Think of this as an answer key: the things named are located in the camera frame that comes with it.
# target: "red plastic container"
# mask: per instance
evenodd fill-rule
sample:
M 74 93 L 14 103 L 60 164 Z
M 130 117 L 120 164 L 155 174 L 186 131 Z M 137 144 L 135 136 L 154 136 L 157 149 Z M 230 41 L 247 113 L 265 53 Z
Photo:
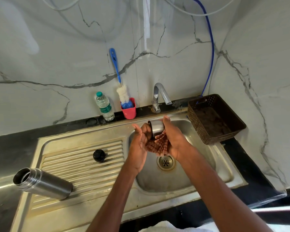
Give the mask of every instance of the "red plastic container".
M 132 101 L 134 107 L 128 108 L 128 109 L 122 109 L 122 107 L 120 106 L 122 112 L 124 113 L 125 118 L 128 120 L 132 120 L 136 116 L 135 100 L 134 100 L 134 98 L 130 98 L 130 101 Z

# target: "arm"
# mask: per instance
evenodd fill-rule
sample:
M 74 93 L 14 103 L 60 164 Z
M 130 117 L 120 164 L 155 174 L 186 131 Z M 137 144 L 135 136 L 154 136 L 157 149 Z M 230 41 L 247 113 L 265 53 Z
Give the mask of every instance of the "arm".
M 205 158 L 167 117 L 163 119 L 163 123 L 172 145 L 170 154 L 181 164 L 197 189 L 219 231 L 272 232 L 266 223 L 227 187 Z
M 110 194 L 86 232 L 117 232 L 127 198 L 136 175 L 142 170 L 147 151 L 145 144 L 150 138 L 150 127 L 144 124 L 142 128 L 133 124 L 135 134 L 130 145 L 128 157 L 112 187 Z

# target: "drain strainer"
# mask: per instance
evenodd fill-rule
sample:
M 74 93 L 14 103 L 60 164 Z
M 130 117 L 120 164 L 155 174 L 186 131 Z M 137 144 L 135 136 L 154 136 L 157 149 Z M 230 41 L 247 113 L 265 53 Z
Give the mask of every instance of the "drain strainer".
M 157 164 L 163 171 L 170 171 L 175 167 L 176 161 L 172 156 L 159 156 L 157 158 Z

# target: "person's right hand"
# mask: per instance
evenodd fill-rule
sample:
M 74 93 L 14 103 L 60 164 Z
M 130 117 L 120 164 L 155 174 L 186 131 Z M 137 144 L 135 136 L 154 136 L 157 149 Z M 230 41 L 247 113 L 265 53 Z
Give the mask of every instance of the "person's right hand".
M 181 154 L 181 148 L 183 145 L 189 144 L 189 142 L 186 140 L 180 129 L 171 123 L 168 116 L 163 117 L 163 124 L 165 127 L 166 136 L 171 143 L 170 155 L 178 160 Z

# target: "sink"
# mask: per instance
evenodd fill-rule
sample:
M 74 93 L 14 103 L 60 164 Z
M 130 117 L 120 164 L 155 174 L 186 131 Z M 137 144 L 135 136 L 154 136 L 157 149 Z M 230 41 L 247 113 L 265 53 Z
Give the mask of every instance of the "sink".
M 228 187 L 245 184 L 220 143 L 202 143 L 186 108 L 167 115 Z M 72 182 L 73 192 L 65 200 L 23 192 L 10 232 L 85 232 L 128 157 L 134 135 L 132 124 L 141 126 L 148 120 L 161 118 L 161 114 L 154 114 L 40 138 L 30 167 Z M 97 149 L 106 153 L 102 163 L 93 160 L 92 154 Z M 148 153 L 144 168 L 130 190 L 121 221 L 197 199 L 200 195 L 176 160 Z
M 215 169 L 216 163 L 213 154 L 209 147 L 201 141 L 191 122 L 188 119 L 176 119 L 171 122 L 181 130 L 187 141 L 196 147 Z M 134 132 L 129 137 L 129 147 L 133 135 Z M 160 157 L 152 152 L 147 153 L 144 167 L 136 176 L 136 181 L 147 192 L 177 191 L 192 186 L 179 162 L 171 156 Z

